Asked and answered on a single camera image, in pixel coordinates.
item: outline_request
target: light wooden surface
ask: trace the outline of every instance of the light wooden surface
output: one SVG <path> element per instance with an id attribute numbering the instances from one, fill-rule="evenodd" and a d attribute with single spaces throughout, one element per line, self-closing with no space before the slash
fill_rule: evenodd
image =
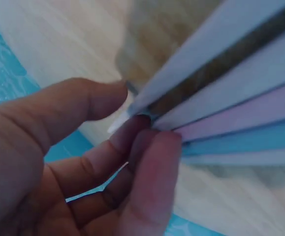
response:
<path id="1" fill-rule="evenodd" d="M 42 86 L 123 77 L 140 89 L 220 1 L 0 0 L 0 31 Z M 97 144 L 116 116 L 81 130 Z M 176 190 L 174 211 L 195 223 L 233 236 L 285 236 L 285 167 L 181 164 Z"/>

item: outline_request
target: stack of paper strips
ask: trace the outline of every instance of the stack of paper strips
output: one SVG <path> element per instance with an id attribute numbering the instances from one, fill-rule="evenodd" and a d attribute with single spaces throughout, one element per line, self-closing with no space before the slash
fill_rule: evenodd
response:
<path id="1" fill-rule="evenodd" d="M 192 164 L 285 164 L 285 0 L 226 0 L 137 95 Z"/>

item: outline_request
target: skin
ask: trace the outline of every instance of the skin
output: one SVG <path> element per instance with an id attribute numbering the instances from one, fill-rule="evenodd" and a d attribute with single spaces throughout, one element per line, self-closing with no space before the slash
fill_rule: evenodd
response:
<path id="1" fill-rule="evenodd" d="M 161 236 L 172 211 L 181 137 L 136 116 L 81 157 L 49 148 L 125 101 L 123 83 L 70 79 L 0 105 L 0 235 Z M 104 183 L 104 191 L 65 199 Z"/>

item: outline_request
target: blue patterned fabric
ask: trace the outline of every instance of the blue patterned fabric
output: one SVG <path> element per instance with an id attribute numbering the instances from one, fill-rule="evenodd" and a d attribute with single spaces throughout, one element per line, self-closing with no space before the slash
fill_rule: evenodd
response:
<path id="1" fill-rule="evenodd" d="M 17 97 L 26 96 L 39 90 L 37 83 L 27 74 L 17 58 L 11 52 L 0 35 L 0 103 Z M 46 161 L 56 161 L 71 156 L 80 156 L 93 146 L 76 131 L 69 137 L 53 146 Z M 106 184 L 85 194 L 102 190 Z M 173 215 L 165 233 L 166 236 L 220 236 L 201 226 L 195 225 Z"/>

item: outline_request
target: pink paper strip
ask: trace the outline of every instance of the pink paper strip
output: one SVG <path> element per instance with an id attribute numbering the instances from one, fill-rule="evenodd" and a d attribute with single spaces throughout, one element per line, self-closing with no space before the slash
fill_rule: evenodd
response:
<path id="1" fill-rule="evenodd" d="M 184 141 L 207 138 L 285 119 L 285 86 L 242 105 L 176 129 Z"/>

